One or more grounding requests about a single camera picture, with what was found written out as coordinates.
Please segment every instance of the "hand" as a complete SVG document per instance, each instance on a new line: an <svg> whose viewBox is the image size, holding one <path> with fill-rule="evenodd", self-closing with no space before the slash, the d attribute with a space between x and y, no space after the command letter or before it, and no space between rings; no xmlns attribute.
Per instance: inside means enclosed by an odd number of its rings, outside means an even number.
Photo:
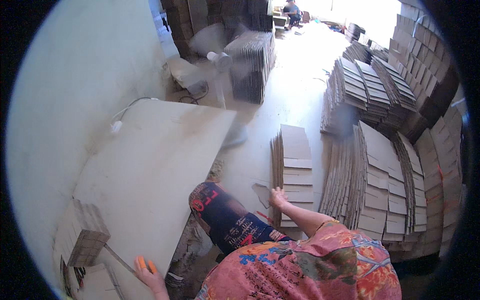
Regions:
<svg viewBox="0 0 480 300"><path fill-rule="evenodd" d="M272 189L268 201L273 207L282 210L282 208L288 204L288 196L285 195L285 191L283 189L276 187L276 189Z"/></svg>
<svg viewBox="0 0 480 300"><path fill-rule="evenodd" d="M165 286L165 281L163 280L162 275L157 271L156 266L152 261L148 261L148 267L152 272L150 272L147 269L147 266L145 265L145 259L143 256L135 257L134 264L135 264L135 269L137 271L138 279L143 281L143 283L145 283L155 295L157 294L168 295L167 287Z"/></svg>

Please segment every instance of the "dark printed leggings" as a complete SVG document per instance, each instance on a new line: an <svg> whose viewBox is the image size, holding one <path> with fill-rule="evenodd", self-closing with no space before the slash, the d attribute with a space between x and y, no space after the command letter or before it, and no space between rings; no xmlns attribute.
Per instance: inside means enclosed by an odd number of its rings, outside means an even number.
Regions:
<svg viewBox="0 0 480 300"><path fill-rule="evenodd" d="M292 240L249 213L217 183L200 183L188 202L213 244L225 255L254 243Z"/></svg>

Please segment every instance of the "power cord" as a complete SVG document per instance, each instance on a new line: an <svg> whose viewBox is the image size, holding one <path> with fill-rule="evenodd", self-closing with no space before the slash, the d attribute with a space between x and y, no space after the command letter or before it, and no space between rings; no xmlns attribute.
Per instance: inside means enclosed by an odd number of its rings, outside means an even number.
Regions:
<svg viewBox="0 0 480 300"><path fill-rule="evenodd" d="M208 83L207 83L207 91L205 92L205 94L204 94L203 96L198 97L198 98L193 98L192 96L183 96L183 97L180 97L180 102L181 102L181 103L184 103L184 102L182 101L182 99L188 98L188 99L191 99L191 100L192 100L192 101L190 102L190 104L196 104L196 105L198 105L198 100L205 98L205 96L208 94L208 90L209 90L209 88L208 88Z"/></svg>
<svg viewBox="0 0 480 300"><path fill-rule="evenodd" d="M145 100L145 101L158 100L158 101L160 101L160 99L158 99L158 98L141 97L141 98L135 99L134 101L130 102L130 104L126 108L122 109L121 111L119 111L118 113L116 113L112 117L112 120L110 121L110 127L111 127L111 130L112 130L113 133L117 133L120 130L120 127L122 126L121 119L123 118L123 116L125 115L127 110L129 108L131 108L132 106L134 106L135 104L138 104L138 101L140 101L140 100ZM115 118L118 117L120 114L121 114L120 118L117 121L114 122Z"/></svg>

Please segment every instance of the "cardboard stack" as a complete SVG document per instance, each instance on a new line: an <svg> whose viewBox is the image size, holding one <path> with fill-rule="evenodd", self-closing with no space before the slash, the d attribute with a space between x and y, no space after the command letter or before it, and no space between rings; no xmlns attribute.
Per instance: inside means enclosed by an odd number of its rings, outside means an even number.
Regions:
<svg viewBox="0 0 480 300"><path fill-rule="evenodd" d="M334 217L341 223L345 221L350 188L352 188L353 177L357 175L348 171L353 168L354 151L353 139L332 141L330 167L324 186L320 212Z"/></svg>
<svg viewBox="0 0 480 300"><path fill-rule="evenodd" d="M402 166L407 199L407 234L426 230L427 203L423 187L423 172L419 158L408 139L397 132L392 137L393 146Z"/></svg>
<svg viewBox="0 0 480 300"><path fill-rule="evenodd" d="M375 70L368 64L355 60L360 75L365 83L367 94L367 111L360 112L360 119L367 124L377 125L387 117L390 100L385 92L384 85Z"/></svg>
<svg viewBox="0 0 480 300"><path fill-rule="evenodd" d="M438 252L443 233L443 189L442 178L438 169L438 159L430 130L426 129L417 140L415 148L419 153L420 164L424 174L424 189L427 202L426 231L419 236L419 241L412 251L398 253L401 259L411 259Z"/></svg>
<svg viewBox="0 0 480 300"><path fill-rule="evenodd" d="M305 129L280 125L280 133L271 140L273 186L285 190L295 206L312 209L312 154ZM273 211L275 228L297 227L286 215Z"/></svg>
<svg viewBox="0 0 480 300"><path fill-rule="evenodd" d="M275 64L275 40L271 32L248 31L225 47L230 68L233 96L262 104L268 75Z"/></svg>
<svg viewBox="0 0 480 300"><path fill-rule="evenodd" d="M427 12L402 3L388 62L410 86L417 99L416 111L423 116L412 118L401 129L414 142L446 112L459 82L447 47Z"/></svg>
<svg viewBox="0 0 480 300"><path fill-rule="evenodd" d="M332 75L336 77L339 97L343 102L367 110L365 85L355 63L340 57L335 61Z"/></svg>
<svg viewBox="0 0 480 300"><path fill-rule="evenodd" d="M320 212L372 239L402 241L407 214L405 190L390 141L360 121L353 126L353 135L340 143L332 149ZM390 182L400 188L390 189Z"/></svg>
<svg viewBox="0 0 480 300"><path fill-rule="evenodd" d="M355 60L360 60L362 62L370 63L372 56L368 52L368 47L362 45L357 41L352 41L352 44L348 46L345 51L343 51L342 57L346 58L351 62Z"/></svg>
<svg viewBox="0 0 480 300"><path fill-rule="evenodd" d="M415 110L414 101L412 91L387 62L373 57L368 65L341 57L324 93L321 131L348 135L351 125L362 120L390 135Z"/></svg>
<svg viewBox="0 0 480 300"><path fill-rule="evenodd" d="M272 32L273 30L272 0L248 0L248 17L250 29Z"/></svg>
<svg viewBox="0 0 480 300"><path fill-rule="evenodd" d="M327 89L324 92L320 131L344 136L351 133L351 123L358 118L357 109L343 101L338 89L336 76L332 74L328 78Z"/></svg>
<svg viewBox="0 0 480 300"><path fill-rule="evenodd" d="M415 97L405 80L387 62L373 57L371 66L384 84L391 105L388 117L378 124L377 129L395 132L404 123L408 113L415 111Z"/></svg>
<svg viewBox="0 0 480 300"><path fill-rule="evenodd" d="M392 140L360 121L350 137L333 141L319 211L381 240L402 260L413 255L419 240L425 253L435 249L430 243L435 234L438 239L438 227L428 225L432 212L415 150L398 132Z"/></svg>
<svg viewBox="0 0 480 300"><path fill-rule="evenodd" d="M451 134L442 117L432 127L432 140L438 155L438 165L442 172L444 192L444 222L440 256L445 254L456 228L458 214L461 210L462 174L459 154L456 151L455 139L459 135Z"/></svg>
<svg viewBox="0 0 480 300"><path fill-rule="evenodd" d="M350 23L348 25L348 30L345 32L345 38L347 41L350 43L352 41L358 41L360 34L365 33L365 29L362 27L358 26L357 24Z"/></svg>
<svg viewBox="0 0 480 300"><path fill-rule="evenodd" d="M161 3L163 9L167 12L168 25L171 28L173 41L180 56L184 59L195 56L196 54L190 50L188 45L188 41L193 37L188 1L161 0Z"/></svg>
<svg viewBox="0 0 480 300"><path fill-rule="evenodd" d="M321 132L349 135L358 120L357 109L367 110L367 94L357 66L340 57L335 61L324 93Z"/></svg>
<svg viewBox="0 0 480 300"><path fill-rule="evenodd" d="M98 207L73 199L58 224L53 247L55 264L91 266L110 238Z"/></svg>

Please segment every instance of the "white wall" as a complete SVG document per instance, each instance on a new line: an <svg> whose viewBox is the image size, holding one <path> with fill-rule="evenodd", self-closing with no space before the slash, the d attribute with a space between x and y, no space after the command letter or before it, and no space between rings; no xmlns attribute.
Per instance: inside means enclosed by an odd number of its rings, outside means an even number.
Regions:
<svg viewBox="0 0 480 300"><path fill-rule="evenodd" d="M30 45L9 111L7 172L24 241L54 285L52 236L83 166L116 112L164 98L165 68L146 0L60 1Z"/></svg>

